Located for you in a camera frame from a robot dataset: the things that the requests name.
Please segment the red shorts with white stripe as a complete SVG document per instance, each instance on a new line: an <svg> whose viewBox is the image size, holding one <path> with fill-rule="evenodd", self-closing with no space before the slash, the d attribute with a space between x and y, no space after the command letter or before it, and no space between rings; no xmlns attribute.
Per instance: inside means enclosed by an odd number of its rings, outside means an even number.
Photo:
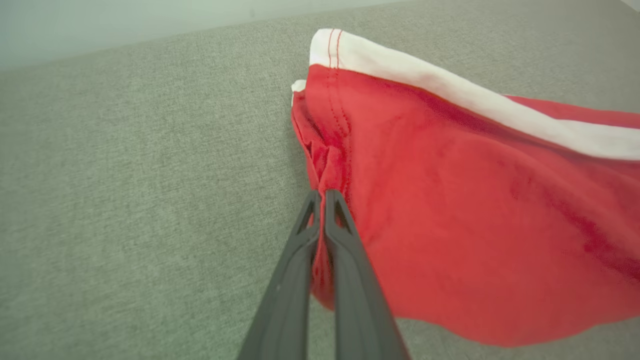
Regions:
<svg viewBox="0 0 640 360"><path fill-rule="evenodd" d="M501 95L336 28L291 121L396 317L501 347L640 317L640 113Z"/></svg>

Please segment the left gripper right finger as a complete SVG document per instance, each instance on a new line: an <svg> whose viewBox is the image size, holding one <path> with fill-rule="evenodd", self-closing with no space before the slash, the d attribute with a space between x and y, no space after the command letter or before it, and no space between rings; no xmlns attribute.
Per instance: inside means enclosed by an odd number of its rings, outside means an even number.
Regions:
<svg viewBox="0 0 640 360"><path fill-rule="evenodd" d="M345 198L326 192L324 234L333 261L336 360L410 360Z"/></svg>

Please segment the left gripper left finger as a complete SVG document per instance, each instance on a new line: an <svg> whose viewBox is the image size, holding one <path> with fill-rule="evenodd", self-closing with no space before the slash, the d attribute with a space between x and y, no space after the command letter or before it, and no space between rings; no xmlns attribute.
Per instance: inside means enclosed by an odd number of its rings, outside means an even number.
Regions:
<svg viewBox="0 0 640 360"><path fill-rule="evenodd" d="M321 203L316 190L302 203L238 360L307 360L310 284Z"/></svg>

